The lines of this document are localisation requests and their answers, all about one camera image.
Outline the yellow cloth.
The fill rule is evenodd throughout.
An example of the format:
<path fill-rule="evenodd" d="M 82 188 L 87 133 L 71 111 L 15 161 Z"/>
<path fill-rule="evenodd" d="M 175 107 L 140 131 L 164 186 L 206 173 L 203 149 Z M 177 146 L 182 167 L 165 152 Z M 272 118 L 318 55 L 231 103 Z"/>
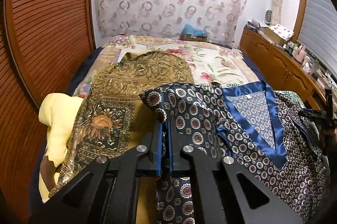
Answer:
<path fill-rule="evenodd" d="M 59 177 L 57 168 L 66 158 L 67 142 L 82 102 L 83 98 L 64 93 L 48 94 L 42 101 L 38 118 L 41 124 L 47 126 L 47 144 L 39 166 L 39 193 L 44 203 L 56 186 Z"/>

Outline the wooden louvered wardrobe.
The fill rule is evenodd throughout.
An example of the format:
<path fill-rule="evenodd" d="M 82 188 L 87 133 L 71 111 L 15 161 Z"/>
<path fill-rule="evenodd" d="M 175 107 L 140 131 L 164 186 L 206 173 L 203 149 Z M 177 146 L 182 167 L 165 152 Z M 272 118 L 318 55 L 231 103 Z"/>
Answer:
<path fill-rule="evenodd" d="M 1 220 L 25 223 L 46 127 L 39 107 L 64 92 L 95 49 L 90 0 L 1 0 Z"/>

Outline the palm leaf print sheet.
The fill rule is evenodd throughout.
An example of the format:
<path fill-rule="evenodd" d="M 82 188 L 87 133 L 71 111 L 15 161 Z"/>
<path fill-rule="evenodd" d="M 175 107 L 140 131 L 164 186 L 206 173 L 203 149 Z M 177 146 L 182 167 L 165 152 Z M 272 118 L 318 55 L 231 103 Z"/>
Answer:
<path fill-rule="evenodd" d="M 289 90 L 275 90 L 274 94 L 280 100 L 297 103 L 301 108 L 305 108 L 305 105 L 302 99 L 300 98 L 300 96 L 298 96 L 296 92 L 289 91 Z"/>

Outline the pink thermos jug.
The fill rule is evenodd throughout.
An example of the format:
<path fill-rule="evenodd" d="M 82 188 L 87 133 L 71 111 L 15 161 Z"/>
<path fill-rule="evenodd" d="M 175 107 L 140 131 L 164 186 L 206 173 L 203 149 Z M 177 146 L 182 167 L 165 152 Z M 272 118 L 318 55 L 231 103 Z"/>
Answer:
<path fill-rule="evenodd" d="M 297 62 L 302 63 L 303 60 L 304 60 L 305 54 L 306 54 L 306 47 L 303 44 L 301 44 L 296 50 L 296 53 L 294 55 L 294 59 Z"/>

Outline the navy circle-patterned satin garment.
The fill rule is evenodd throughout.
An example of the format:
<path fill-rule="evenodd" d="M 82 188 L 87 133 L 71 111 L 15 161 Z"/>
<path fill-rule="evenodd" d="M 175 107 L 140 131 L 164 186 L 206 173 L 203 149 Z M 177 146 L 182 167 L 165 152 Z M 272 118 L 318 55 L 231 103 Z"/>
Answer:
<path fill-rule="evenodd" d="M 173 83 L 140 98 L 205 155 L 233 157 L 304 222 L 318 215 L 330 186 L 318 129 L 265 81 L 232 88 Z"/>

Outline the cardboard box with dotted cloth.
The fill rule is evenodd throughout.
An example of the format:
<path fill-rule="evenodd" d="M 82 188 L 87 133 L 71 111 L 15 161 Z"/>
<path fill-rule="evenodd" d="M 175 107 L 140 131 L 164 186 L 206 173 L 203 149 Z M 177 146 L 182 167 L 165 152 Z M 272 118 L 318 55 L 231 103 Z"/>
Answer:
<path fill-rule="evenodd" d="M 283 46 L 288 42 L 294 32 L 282 26 L 281 24 L 269 25 L 268 27 L 261 27 L 259 33 L 271 43 Z"/>

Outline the gold paisley patterned garment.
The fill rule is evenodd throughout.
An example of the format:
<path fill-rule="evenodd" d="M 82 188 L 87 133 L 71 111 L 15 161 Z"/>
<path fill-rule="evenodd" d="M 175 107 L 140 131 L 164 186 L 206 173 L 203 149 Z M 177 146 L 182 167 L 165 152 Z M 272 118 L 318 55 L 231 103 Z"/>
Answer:
<path fill-rule="evenodd" d="M 104 68 L 77 112 L 58 182 L 49 195 L 99 155 L 120 157 L 153 132 L 155 115 L 140 94 L 165 84 L 193 81 L 184 59 L 159 50 L 126 53 L 119 62 Z"/>

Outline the navy bed sheet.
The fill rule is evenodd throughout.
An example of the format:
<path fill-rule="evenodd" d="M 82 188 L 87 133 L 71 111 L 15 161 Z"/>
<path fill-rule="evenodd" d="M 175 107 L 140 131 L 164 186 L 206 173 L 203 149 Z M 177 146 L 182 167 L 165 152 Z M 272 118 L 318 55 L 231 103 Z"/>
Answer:
<path fill-rule="evenodd" d="M 68 88 L 66 89 L 65 94 L 69 96 L 72 96 L 74 94 L 76 88 L 85 79 L 88 71 L 90 70 L 91 66 L 93 65 L 102 50 L 102 46 L 98 47 L 98 49 L 90 53 L 90 55 L 83 61 L 78 70 L 75 72 L 75 75 L 73 76 Z"/>

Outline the grey window blind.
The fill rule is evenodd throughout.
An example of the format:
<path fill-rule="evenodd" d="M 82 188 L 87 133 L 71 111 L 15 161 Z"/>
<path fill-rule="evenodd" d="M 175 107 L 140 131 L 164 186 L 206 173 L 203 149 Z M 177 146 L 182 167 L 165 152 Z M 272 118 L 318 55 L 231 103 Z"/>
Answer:
<path fill-rule="evenodd" d="M 331 0 L 306 0 L 298 41 L 336 76 L 336 8 Z"/>

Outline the wooden sideboard cabinet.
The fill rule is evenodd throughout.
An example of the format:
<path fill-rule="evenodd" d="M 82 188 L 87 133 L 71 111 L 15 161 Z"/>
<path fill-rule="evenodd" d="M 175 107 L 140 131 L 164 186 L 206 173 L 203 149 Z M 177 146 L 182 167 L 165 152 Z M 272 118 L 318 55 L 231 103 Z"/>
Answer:
<path fill-rule="evenodd" d="M 325 92 L 312 76 L 282 49 L 248 27 L 243 29 L 239 49 L 255 64 L 274 90 L 296 92 L 307 107 L 316 110 L 325 108 Z"/>

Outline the small white fan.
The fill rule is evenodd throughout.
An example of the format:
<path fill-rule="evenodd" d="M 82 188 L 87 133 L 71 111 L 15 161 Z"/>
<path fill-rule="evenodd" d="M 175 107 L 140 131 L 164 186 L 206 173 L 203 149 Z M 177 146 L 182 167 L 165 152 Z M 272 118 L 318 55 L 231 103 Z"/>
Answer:
<path fill-rule="evenodd" d="M 265 12 L 265 24 L 267 26 L 271 25 L 272 15 L 273 15 L 272 10 L 267 10 Z"/>

